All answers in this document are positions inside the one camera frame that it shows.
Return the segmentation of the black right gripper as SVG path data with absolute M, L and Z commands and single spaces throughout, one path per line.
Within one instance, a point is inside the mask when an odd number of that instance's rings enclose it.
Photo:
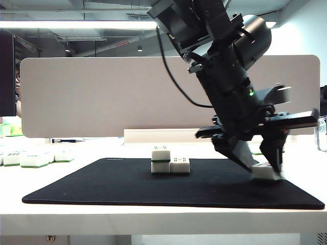
M 289 101 L 289 88 L 283 84 L 255 90 L 248 76 L 241 77 L 236 84 L 223 83 L 204 71 L 196 76 L 216 113 L 215 125 L 201 128 L 196 137 L 212 137 L 217 152 L 249 172 L 256 161 L 247 142 L 242 140 L 261 135 L 260 150 L 274 171 L 280 174 L 289 130 L 317 125 L 319 112 L 316 108 L 293 114 L 276 112 L 276 104 Z

